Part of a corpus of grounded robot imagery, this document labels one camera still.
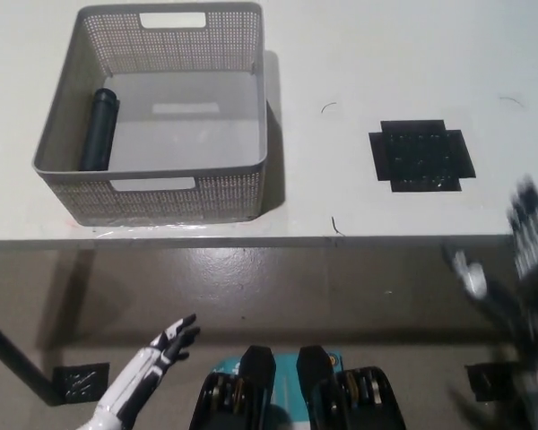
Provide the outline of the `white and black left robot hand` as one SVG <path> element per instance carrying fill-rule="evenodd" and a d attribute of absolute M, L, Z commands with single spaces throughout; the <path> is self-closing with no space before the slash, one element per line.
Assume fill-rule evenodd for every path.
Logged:
<path fill-rule="evenodd" d="M 132 429 L 169 369 L 189 357 L 200 328 L 185 316 L 139 349 L 99 400 L 83 429 Z"/>

